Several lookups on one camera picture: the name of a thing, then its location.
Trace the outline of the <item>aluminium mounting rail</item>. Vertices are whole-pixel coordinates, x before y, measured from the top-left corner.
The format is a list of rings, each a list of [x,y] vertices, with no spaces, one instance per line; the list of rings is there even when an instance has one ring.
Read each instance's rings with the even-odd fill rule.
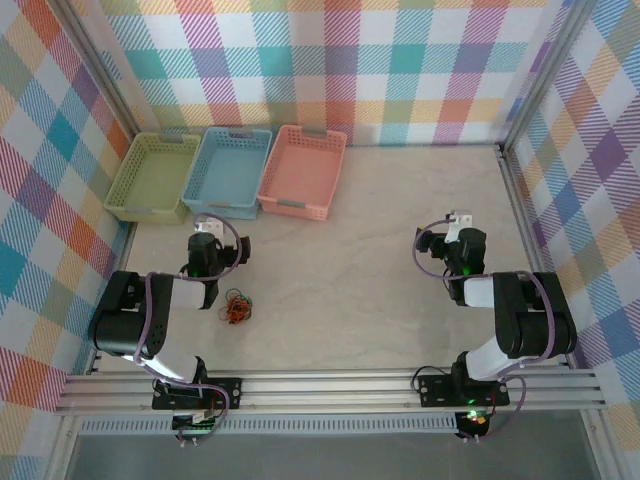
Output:
[[[211,371],[212,377],[239,377],[242,394],[234,414],[329,414],[419,412],[411,369],[320,371]],[[524,410],[598,410],[606,405],[590,370],[542,366],[520,371],[507,384],[515,408],[522,393]],[[142,371],[104,371],[67,379],[56,412],[60,415],[151,413],[151,377]]]

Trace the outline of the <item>pink plastic basket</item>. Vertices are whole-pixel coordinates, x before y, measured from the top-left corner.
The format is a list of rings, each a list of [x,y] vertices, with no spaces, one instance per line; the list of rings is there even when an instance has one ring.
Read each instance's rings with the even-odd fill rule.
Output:
[[[263,173],[258,200],[268,213],[325,221],[338,184],[347,136],[284,125]]]

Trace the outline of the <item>left aluminium frame post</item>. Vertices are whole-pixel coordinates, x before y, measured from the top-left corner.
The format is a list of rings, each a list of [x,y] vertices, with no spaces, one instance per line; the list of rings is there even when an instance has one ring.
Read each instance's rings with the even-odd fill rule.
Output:
[[[99,51],[95,48],[89,35],[81,23],[80,17],[74,11],[70,0],[46,0],[53,14],[69,36],[81,57],[85,68],[104,95],[114,116],[129,139],[133,139],[139,132],[139,126],[129,110],[124,98],[120,94],[115,81],[102,63]]]

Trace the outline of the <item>right aluminium frame post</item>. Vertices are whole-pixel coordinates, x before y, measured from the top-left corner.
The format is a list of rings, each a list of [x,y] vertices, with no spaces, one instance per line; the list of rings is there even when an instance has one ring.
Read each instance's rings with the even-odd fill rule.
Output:
[[[563,62],[570,53],[586,21],[597,5],[598,0],[572,0],[564,21],[559,25],[553,42],[540,62],[528,95],[516,111],[505,139],[500,143],[501,151],[513,150],[518,139],[531,122],[535,110],[551,84],[555,80]]]

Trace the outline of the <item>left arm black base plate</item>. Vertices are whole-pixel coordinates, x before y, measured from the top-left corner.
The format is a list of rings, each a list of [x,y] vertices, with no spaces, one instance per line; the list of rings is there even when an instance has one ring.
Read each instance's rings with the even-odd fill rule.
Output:
[[[222,410],[238,409],[242,394],[241,378],[206,378],[202,384],[214,385],[217,390],[207,388],[184,388],[166,382],[153,384],[153,410]]]

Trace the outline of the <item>left aluminium side rail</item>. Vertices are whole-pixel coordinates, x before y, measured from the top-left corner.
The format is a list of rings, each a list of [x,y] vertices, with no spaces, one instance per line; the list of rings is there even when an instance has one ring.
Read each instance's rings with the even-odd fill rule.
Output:
[[[128,222],[123,237],[121,251],[117,255],[113,270],[107,281],[107,284],[99,297],[99,302],[89,323],[87,339],[89,341],[89,354],[82,370],[82,375],[91,375],[96,371],[94,367],[96,358],[102,351],[99,340],[99,330],[102,324],[113,322],[118,315],[118,311],[122,308],[121,304],[127,302],[126,287],[132,278],[132,274],[124,271],[126,267],[130,251],[132,248],[133,238],[137,230],[136,222]]]

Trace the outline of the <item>blue plastic basket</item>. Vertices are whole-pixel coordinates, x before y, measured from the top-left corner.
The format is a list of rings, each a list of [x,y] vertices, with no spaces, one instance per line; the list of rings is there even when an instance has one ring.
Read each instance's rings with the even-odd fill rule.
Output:
[[[253,220],[272,133],[211,127],[202,138],[182,201],[194,214]]]

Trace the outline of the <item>right aluminium side rail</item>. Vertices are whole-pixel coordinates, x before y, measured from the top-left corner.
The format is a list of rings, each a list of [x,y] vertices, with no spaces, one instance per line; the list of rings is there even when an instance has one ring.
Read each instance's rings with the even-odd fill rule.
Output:
[[[517,184],[512,163],[501,144],[495,146],[495,151],[529,267],[532,271],[546,271],[540,248],[536,243],[533,227],[529,221],[524,197]]]

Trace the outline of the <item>aluminium frame post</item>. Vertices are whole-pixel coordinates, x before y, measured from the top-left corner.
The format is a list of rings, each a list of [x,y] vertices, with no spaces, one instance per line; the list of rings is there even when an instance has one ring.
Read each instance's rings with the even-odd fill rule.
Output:
[[[69,36],[81,57],[85,68],[104,95],[114,116],[129,139],[133,139],[139,132],[139,126],[129,110],[124,98],[120,94],[115,81],[102,63],[99,51],[95,48],[89,35],[81,23],[80,17],[74,11],[70,0],[46,0],[53,14]]]
[[[586,21],[597,5],[598,0],[572,0],[564,21],[559,25],[553,42],[540,62],[528,95],[516,111],[505,139],[500,143],[501,151],[513,150],[518,139],[531,122],[535,110],[551,84],[555,80],[563,62],[570,53]]]

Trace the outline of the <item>aluminium side rail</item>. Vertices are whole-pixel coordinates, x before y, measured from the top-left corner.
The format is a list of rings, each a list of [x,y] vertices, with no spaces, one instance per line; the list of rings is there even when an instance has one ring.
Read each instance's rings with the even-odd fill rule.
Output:
[[[529,221],[524,197],[517,184],[512,163],[501,144],[495,146],[495,151],[529,267],[532,271],[546,271],[540,248],[536,243],[533,227]]]
[[[127,302],[126,287],[132,278],[132,274],[124,271],[126,267],[130,251],[132,248],[133,238],[137,230],[136,222],[128,222],[123,237],[121,251],[117,255],[113,270],[107,281],[107,284],[99,297],[99,302],[89,323],[87,339],[89,341],[89,354],[82,370],[82,375],[91,375],[96,371],[94,367],[96,358],[102,351],[99,340],[99,330],[102,324],[113,322],[118,315],[118,311],[122,308],[121,304]]]

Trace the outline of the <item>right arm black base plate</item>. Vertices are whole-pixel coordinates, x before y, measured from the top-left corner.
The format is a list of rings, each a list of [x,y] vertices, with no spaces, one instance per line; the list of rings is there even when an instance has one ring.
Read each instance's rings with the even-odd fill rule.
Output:
[[[508,406],[510,397],[504,383],[454,379],[452,375],[421,375],[418,377],[421,406],[470,407]]]

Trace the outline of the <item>green plastic basket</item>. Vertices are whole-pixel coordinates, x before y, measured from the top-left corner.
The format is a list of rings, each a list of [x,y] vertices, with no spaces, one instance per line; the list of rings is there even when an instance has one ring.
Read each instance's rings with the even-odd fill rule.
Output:
[[[121,221],[179,225],[182,193],[201,137],[143,132],[133,140],[104,201]]]

